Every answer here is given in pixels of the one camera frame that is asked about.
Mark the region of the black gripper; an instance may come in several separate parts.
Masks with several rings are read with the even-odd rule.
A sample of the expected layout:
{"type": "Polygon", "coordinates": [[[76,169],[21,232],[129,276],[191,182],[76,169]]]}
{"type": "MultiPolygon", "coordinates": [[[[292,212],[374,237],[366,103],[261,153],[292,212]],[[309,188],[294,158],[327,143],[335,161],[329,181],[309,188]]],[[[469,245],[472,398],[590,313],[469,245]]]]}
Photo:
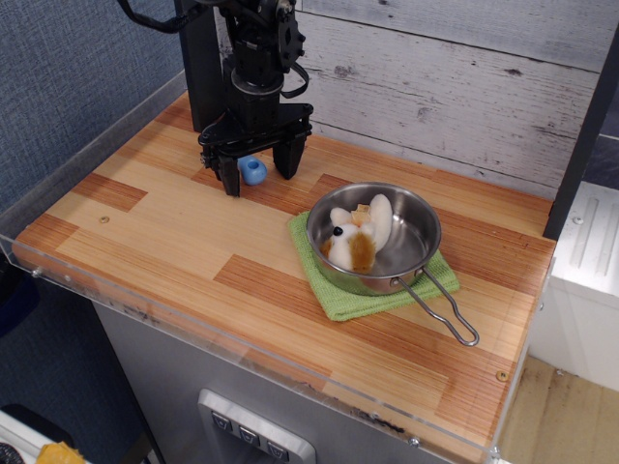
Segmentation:
{"type": "Polygon", "coordinates": [[[198,138],[205,167],[217,169],[225,193],[240,196],[237,159],[267,149],[285,180],[293,178],[311,134],[309,103],[280,102],[280,87],[259,94],[246,92],[230,80],[224,84],[226,111],[198,138]]]}

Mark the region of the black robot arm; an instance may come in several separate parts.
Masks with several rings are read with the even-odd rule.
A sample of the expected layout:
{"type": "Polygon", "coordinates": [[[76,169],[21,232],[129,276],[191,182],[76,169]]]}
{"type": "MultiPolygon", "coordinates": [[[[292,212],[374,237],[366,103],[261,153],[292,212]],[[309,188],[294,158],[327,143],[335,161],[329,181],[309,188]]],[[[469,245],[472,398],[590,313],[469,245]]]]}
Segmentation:
{"type": "Polygon", "coordinates": [[[284,77],[308,73],[298,64],[305,36],[292,1],[178,1],[166,21],[120,4],[134,23],[178,34],[192,124],[202,162],[231,196],[240,193],[237,161],[271,150],[276,169],[289,180],[297,172],[313,108],[295,99],[308,88],[284,90],[284,77]]]}

